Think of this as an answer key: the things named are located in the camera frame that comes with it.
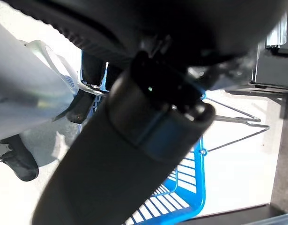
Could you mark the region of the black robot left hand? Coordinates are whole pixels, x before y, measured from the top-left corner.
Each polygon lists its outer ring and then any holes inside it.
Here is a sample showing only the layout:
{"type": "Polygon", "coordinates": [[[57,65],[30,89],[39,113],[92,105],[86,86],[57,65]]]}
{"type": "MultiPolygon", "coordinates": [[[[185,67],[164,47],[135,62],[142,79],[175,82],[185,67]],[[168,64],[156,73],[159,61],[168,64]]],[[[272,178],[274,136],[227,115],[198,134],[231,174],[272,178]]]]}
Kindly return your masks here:
{"type": "Polygon", "coordinates": [[[280,20],[287,0],[19,0],[14,8],[123,57],[129,68],[49,181],[35,225],[119,225],[214,120],[200,97],[280,20]]]}

